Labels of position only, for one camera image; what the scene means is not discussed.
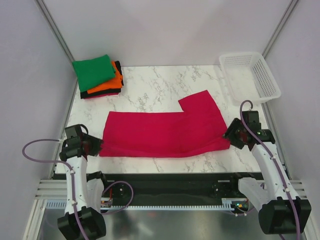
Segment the red t-shirt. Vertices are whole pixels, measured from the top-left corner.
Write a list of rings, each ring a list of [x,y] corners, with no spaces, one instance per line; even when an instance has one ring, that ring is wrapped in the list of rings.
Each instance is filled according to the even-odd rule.
[[[207,90],[178,103],[181,112],[109,112],[99,155],[186,158],[230,148],[223,138],[227,125]]]

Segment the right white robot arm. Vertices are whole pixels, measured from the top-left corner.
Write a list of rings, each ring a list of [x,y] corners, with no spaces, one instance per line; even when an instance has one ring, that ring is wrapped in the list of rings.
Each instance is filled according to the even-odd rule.
[[[272,132],[261,129],[257,121],[243,124],[235,118],[223,136],[238,149],[249,148],[264,179],[264,187],[253,177],[236,179],[229,184],[230,193],[246,196],[257,210],[259,225],[266,235],[302,234],[312,207],[299,196],[286,175]]]

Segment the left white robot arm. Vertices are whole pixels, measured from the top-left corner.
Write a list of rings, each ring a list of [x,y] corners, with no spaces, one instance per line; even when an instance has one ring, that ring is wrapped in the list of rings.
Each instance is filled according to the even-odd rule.
[[[109,193],[110,185],[100,171],[87,178],[88,156],[97,156],[101,144],[101,139],[88,134],[74,136],[63,142],[59,153],[65,163],[67,202],[57,226],[67,240],[97,240],[107,233],[101,198]]]

